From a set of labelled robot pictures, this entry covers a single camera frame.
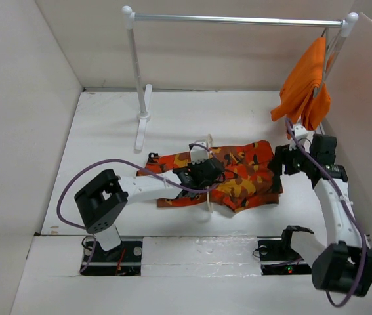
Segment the orange camouflage trousers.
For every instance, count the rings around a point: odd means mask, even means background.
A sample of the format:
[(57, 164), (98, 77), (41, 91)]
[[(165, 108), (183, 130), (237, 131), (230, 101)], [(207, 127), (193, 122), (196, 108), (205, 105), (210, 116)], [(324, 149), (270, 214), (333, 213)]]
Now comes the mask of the orange camouflage trousers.
[(274, 153), (267, 140), (243, 146), (212, 147), (211, 150), (225, 168), (225, 181), (209, 192), (209, 197), (158, 199), (159, 208), (186, 207), (210, 201), (238, 213), (279, 203), (283, 188), (280, 176), (269, 168)]

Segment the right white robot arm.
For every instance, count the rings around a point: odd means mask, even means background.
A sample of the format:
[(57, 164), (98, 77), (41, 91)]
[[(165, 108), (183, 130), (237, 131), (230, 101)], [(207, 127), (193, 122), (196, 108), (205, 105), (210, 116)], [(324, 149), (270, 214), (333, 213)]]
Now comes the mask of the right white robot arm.
[(317, 290), (364, 297), (372, 284), (372, 249), (359, 231), (348, 198), (348, 177), (335, 164), (337, 139), (315, 134), (308, 151), (294, 142), (276, 146), (269, 167), (276, 181), (282, 174), (304, 173), (320, 202), (327, 232), (322, 245), (310, 228), (288, 226), (279, 242), (280, 253), (299, 255), (311, 268)]

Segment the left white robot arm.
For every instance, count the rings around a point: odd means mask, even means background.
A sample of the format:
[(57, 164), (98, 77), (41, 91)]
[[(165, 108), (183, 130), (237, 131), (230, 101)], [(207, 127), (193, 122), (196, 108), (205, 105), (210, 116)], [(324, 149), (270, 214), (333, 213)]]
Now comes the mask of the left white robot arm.
[(214, 157), (161, 174), (146, 173), (120, 177), (106, 169), (75, 194), (85, 230), (95, 236), (100, 254), (108, 260), (117, 259), (122, 251), (115, 221), (125, 206), (148, 200), (195, 198), (225, 179), (224, 166)]

